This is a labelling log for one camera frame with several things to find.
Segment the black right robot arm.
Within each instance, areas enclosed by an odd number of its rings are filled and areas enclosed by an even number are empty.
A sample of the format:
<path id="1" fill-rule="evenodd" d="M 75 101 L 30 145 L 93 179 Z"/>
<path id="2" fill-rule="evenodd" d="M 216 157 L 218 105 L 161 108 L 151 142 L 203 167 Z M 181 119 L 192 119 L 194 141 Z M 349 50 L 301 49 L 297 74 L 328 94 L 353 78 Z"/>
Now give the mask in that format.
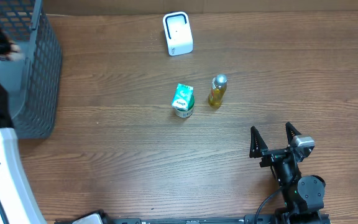
<path id="1" fill-rule="evenodd" d="M 324 208 L 326 183 L 318 175 L 303 176 L 298 164 L 307 158 L 315 147 L 314 139 L 301 134 L 291 123 L 285 124 L 288 144 L 285 148 L 270 150 L 256 127 L 250 128 L 251 158 L 260 158 L 261 167 L 270 168 L 279 188 L 268 196 L 253 215 L 246 220 L 258 223 L 330 223 L 328 215 L 320 214 Z M 265 204 L 282 194 L 285 206 L 274 214 L 262 216 Z"/>

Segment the teal white tissue pack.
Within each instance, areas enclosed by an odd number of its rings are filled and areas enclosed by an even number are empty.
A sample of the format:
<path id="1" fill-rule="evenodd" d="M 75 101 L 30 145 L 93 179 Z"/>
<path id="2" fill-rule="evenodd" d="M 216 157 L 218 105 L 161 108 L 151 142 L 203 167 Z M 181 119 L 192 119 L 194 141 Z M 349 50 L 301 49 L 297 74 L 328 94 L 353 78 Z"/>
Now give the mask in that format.
<path id="1" fill-rule="evenodd" d="M 178 110 L 187 111 L 190 107 L 193 87 L 179 83 L 172 100 L 172 107 Z"/>

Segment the green lid white jar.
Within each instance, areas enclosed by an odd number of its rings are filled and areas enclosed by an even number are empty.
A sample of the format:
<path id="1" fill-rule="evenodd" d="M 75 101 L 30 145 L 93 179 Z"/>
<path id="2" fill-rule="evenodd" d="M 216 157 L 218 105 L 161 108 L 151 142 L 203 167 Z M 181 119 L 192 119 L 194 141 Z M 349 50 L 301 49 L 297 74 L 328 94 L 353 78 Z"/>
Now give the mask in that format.
<path id="1" fill-rule="evenodd" d="M 193 114 L 194 104 L 195 104 L 195 99 L 194 99 L 194 96 L 192 96 L 191 100 L 190 100 L 190 104 L 189 104 L 189 109 L 188 110 L 179 110 L 179 109 L 175 108 L 174 109 L 175 114 L 180 118 L 190 117 Z"/>

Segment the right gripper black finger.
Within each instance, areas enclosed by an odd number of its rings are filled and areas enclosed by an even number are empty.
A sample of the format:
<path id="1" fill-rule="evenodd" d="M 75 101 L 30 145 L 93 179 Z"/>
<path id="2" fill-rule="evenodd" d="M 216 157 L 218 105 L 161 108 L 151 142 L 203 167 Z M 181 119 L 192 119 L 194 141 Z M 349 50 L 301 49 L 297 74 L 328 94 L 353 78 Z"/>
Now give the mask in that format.
<path id="1" fill-rule="evenodd" d="M 250 143 L 249 157 L 250 158 L 262 157 L 264 152 L 268 150 L 268 147 L 255 126 L 251 127 L 250 133 L 251 133 L 251 143 Z"/>
<path id="2" fill-rule="evenodd" d="M 301 135 L 301 133 L 291 124 L 291 122 L 287 122 L 285 124 L 285 129 L 286 129 L 288 144 L 291 144 L 295 136 Z"/>

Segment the yellow liquid plastic bottle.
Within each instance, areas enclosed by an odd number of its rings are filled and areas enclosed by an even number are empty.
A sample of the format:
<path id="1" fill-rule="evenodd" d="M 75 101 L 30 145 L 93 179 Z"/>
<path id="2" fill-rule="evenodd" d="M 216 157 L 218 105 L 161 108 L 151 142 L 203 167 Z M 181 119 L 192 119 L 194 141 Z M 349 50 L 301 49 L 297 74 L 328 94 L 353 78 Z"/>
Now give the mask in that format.
<path id="1" fill-rule="evenodd" d="M 208 103 L 212 108 L 219 108 L 223 102 L 223 96 L 227 89 L 227 76 L 219 74 L 213 78 Z"/>

